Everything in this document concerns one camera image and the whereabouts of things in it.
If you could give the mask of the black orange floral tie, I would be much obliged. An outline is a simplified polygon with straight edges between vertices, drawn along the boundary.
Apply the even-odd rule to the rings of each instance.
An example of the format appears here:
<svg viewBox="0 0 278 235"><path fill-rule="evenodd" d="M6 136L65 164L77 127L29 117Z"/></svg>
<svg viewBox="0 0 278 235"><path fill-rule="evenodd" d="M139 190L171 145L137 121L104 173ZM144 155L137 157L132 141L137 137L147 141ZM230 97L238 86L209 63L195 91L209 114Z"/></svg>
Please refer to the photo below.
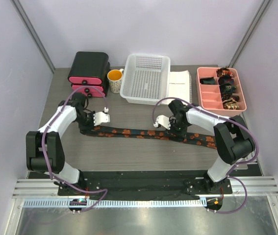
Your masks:
<svg viewBox="0 0 278 235"><path fill-rule="evenodd" d="M140 130L140 129L123 129L108 126L97 126L89 130L80 130L80 133L91 137L105 138L135 138L135 139L153 139L174 141L183 144L199 145L212 149L217 149L215 137L199 133L186 133L178 135L170 131Z"/></svg>

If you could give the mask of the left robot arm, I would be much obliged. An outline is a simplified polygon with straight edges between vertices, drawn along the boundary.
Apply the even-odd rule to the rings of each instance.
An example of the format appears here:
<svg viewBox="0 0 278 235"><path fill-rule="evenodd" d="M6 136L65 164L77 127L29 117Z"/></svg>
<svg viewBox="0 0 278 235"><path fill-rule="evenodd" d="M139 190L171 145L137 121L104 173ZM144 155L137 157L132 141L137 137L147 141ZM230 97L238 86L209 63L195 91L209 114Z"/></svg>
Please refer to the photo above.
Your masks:
<svg viewBox="0 0 278 235"><path fill-rule="evenodd" d="M61 137L73 122L81 132L94 128L94 111L88 111L88 97L74 94L68 102L61 101L55 114L37 131L26 135L26 166L28 170L47 174L60 181L60 186L82 195L86 181L81 170L70 166L65 160Z"/></svg>

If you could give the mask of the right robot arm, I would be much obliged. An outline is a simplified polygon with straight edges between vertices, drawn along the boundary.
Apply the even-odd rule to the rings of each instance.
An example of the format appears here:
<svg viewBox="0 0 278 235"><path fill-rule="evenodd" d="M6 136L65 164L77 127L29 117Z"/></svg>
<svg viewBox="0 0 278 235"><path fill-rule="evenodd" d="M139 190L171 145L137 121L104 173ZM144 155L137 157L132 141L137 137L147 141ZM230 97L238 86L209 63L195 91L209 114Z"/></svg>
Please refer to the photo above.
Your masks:
<svg viewBox="0 0 278 235"><path fill-rule="evenodd" d="M169 109L175 117L170 124L174 133L185 133L189 126L196 125L214 134L219 157L204 174L203 187L208 193L218 192L235 165L255 151L256 143L244 120L240 116L220 116L177 99L170 102Z"/></svg>

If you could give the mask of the white paper booklet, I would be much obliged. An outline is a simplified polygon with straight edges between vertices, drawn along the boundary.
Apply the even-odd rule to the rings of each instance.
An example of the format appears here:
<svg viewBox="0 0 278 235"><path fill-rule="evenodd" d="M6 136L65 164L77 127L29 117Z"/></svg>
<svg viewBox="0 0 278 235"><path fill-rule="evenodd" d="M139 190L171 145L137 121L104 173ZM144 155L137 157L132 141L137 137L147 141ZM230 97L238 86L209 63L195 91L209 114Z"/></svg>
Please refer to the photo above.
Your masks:
<svg viewBox="0 0 278 235"><path fill-rule="evenodd" d="M188 70L171 71L161 75L161 97L175 97L190 102L192 96L191 74Z"/></svg>

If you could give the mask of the pink compartment organizer tray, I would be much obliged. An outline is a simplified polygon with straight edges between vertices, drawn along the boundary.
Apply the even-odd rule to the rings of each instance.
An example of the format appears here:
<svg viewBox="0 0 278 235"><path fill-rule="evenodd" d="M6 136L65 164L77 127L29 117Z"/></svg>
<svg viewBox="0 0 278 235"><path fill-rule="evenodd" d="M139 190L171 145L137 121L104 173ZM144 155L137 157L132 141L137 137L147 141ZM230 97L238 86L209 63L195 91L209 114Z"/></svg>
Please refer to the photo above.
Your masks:
<svg viewBox="0 0 278 235"><path fill-rule="evenodd" d="M233 68L197 69L198 103L215 114L233 117L246 111L239 74Z"/></svg>

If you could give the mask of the black pink drawer box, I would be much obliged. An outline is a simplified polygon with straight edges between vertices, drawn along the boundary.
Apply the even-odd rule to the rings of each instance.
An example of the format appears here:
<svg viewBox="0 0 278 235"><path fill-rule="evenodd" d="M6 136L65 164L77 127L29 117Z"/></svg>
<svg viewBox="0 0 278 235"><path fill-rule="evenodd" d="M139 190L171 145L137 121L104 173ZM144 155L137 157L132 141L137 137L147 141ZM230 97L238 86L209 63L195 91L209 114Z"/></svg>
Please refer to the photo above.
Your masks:
<svg viewBox="0 0 278 235"><path fill-rule="evenodd" d="M110 71L108 59L109 56L104 52L77 52L68 74L72 89L86 86L79 92L88 97L107 95L109 88L107 74Z"/></svg>

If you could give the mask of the floral mug yellow inside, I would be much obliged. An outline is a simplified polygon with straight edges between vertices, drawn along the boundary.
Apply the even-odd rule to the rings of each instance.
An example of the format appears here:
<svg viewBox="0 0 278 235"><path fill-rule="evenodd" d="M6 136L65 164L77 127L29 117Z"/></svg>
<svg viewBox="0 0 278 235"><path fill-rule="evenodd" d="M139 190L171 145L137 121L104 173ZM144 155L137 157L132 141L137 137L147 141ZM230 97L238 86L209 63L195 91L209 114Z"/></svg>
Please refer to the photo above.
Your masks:
<svg viewBox="0 0 278 235"><path fill-rule="evenodd" d="M111 70L107 74L110 90L112 93L118 94L121 90L124 69Z"/></svg>

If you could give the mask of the white perforated plastic basket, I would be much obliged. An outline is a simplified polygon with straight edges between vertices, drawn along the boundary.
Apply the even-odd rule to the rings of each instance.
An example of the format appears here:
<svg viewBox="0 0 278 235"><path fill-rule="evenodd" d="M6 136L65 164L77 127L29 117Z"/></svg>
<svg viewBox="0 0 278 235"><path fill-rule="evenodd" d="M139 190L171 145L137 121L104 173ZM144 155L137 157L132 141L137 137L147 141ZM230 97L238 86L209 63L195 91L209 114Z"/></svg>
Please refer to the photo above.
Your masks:
<svg viewBox="0 0 278 235"><path fill-rule="evenodd" d="M134 53L127 57L120 96L129 103L155 105L168 95L168 56Z"/></svg>

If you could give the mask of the green dark rolled tie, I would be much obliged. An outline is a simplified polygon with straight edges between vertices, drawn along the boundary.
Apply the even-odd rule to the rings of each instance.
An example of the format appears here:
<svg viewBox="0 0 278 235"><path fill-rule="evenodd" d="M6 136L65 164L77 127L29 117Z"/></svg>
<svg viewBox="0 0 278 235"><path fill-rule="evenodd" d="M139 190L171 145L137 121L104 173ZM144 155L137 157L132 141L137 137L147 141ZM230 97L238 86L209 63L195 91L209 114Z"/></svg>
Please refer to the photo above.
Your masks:
<svg viewBox="0 0 278 235"><path fill-rule="evenodd" d="M233 94L237 90L236 85L221 85L220 86L220 93L221 95L226 95L226 94Z"/></svg>

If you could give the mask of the blue red rolled tie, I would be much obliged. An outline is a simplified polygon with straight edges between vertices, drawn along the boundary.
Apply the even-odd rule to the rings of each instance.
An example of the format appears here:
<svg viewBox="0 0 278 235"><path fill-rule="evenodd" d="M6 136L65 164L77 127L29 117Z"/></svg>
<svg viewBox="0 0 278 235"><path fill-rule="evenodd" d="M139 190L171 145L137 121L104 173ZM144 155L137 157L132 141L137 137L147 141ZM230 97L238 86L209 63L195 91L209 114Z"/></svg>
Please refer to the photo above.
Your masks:
<svg viewBox="0 0 278 235"><path fill-rule="evenodd" d="M223 77L220 77L218 79L218 83L219 85L233 85L234 84L234 79L232 77L229 77L229 76L223 76Z"/></svg>

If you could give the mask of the red patterned rolled tie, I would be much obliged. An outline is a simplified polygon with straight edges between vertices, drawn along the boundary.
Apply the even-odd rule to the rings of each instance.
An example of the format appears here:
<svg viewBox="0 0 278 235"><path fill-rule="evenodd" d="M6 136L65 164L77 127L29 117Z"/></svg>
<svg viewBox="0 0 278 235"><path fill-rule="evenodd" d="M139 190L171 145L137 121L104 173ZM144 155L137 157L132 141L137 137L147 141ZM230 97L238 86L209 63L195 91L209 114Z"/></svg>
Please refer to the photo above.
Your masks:
<svg viewBox="0 0 278 235"><path fill-rule="evenodd" d="M231 78L233 77L233 72L227 67L217 69L216 74L217 77L224 77L224 76L229 76Z"/></svg>

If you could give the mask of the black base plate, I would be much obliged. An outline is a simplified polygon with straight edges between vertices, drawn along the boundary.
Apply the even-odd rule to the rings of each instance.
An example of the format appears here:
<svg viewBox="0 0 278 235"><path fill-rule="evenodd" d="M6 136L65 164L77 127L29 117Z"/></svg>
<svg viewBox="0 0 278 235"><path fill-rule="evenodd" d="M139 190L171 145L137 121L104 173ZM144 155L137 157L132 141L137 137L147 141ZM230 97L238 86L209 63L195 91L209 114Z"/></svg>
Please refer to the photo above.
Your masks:
<svg viewBox="0 0 278 235"><path fill-rule="evenodd" d="M107 189L106 200L163 200L232 194L229 179L210 183L205 170L83 171L84 189Z"/></svg>

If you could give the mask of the left aluminium frame post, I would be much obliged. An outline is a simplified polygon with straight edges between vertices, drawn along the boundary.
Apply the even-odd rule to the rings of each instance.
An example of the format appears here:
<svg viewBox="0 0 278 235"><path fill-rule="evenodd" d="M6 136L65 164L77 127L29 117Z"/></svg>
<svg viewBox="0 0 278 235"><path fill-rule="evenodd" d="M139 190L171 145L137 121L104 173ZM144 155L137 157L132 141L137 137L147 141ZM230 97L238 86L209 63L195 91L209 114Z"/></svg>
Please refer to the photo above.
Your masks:
<svg viewBox="0 0 278 235"><path fill-rule="evenodd" d="M27 15L24 7L22 6L21 2L19 0L11 0L10 2L12 3L12 5L15 8L19 17L21 18L24 26L26 27L29 35L33 39L34 44L38 48L38 50L41 53L43 59L47 63L49 69L51 70L52 73L55 73L55 66L54 66L50 56L48 55L48 52L46 51L39 35L37 34L32 22L31 22L30 18L28 17L28 15Z"/></svg>

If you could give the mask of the aluminium corner frame post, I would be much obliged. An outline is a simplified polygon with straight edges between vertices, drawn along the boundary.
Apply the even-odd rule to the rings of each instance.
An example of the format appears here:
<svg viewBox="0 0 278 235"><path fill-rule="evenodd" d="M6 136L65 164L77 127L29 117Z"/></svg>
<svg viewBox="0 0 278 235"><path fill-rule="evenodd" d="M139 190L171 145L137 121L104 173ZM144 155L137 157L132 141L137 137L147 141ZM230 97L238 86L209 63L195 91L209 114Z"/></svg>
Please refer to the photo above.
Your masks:
<svg viewBox="0 0 278 235"><path fill-rule="evenodd" d="M233 68L237 63L238 59L240 58L241 54L243 53L245 47L248 45L249 40L252 38L254 32L256 31L258 25L262 21L263 17L265 16L267 10L269 9L270 5L272 4L272 0L263 0L256 11L251 23L249 24L242 40L240 41L232 59L230 60L228 67Z"/></svg>

